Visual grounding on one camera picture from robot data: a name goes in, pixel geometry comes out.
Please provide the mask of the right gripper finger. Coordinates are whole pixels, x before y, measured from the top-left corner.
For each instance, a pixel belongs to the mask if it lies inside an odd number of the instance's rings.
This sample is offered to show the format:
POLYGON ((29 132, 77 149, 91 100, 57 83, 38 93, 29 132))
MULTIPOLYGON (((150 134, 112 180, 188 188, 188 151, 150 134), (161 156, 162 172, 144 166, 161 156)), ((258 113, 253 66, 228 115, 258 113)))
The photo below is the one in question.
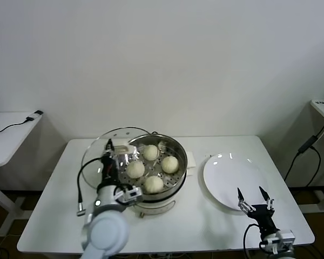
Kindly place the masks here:
POLYGON ((255 208, 245 201, 241 190, 237 188, 237 191, 238 191, 238 206, 241 209, 241 211, 243 211, 246 215, 248 213, 254 212, 255 208))
POLYGON ((274 207, 273 207, 274 199, 271 199, 269 194, 261 186, 259 186, 259 189, 262 197, 266 202, 265 204, 259 205, 259 208, 270 212, 274 211, 274 207))

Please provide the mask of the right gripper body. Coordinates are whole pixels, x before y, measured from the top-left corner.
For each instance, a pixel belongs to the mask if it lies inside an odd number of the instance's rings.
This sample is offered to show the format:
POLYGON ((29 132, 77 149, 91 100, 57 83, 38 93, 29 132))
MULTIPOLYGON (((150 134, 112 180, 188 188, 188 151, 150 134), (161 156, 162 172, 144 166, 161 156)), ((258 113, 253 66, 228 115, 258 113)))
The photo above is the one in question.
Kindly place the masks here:
POLYGON ((272 220, 274 214, 273 209, 268 209, 267 205, 253 205, 252 207, 254 210, 249 211, 247 216, 256 220, 258 223, 261 238, 265 238, 279 231, 272 220))

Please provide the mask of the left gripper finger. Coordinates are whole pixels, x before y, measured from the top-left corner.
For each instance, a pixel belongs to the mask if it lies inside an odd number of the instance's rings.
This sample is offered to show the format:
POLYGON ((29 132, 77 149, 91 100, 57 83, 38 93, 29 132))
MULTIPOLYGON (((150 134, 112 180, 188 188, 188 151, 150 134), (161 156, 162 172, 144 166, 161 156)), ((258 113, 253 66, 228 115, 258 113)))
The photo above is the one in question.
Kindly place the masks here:
POLYGON ((114 152, 115 150, 112 139, 109 139, 105 145, 105 156, 113 157, 114 152))

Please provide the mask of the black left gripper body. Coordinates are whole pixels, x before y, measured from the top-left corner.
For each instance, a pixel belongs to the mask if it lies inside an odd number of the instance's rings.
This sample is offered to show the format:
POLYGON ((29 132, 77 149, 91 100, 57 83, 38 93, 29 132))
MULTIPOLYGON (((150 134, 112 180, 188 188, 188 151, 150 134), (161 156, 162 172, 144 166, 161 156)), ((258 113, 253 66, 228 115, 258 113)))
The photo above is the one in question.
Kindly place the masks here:
POLYGON ((103 170, 102 180, 99 186, 104 187, 118 184, 119 180, 116 161, 109 156, 103 156, 101 163, 103 164, 103 170))

